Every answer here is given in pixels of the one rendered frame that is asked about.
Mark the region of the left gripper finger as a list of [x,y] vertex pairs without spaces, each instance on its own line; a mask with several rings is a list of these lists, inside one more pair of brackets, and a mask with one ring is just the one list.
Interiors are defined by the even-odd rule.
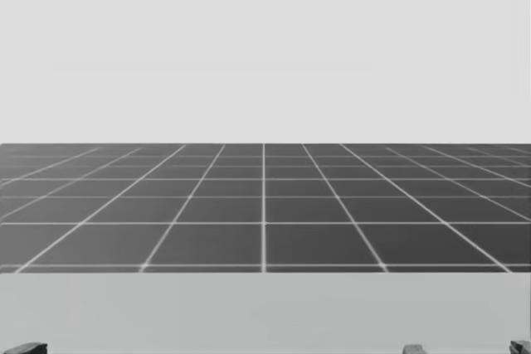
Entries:
[[0,354],[48,354],[48,344],[44,342],[26,342],[8,348]]

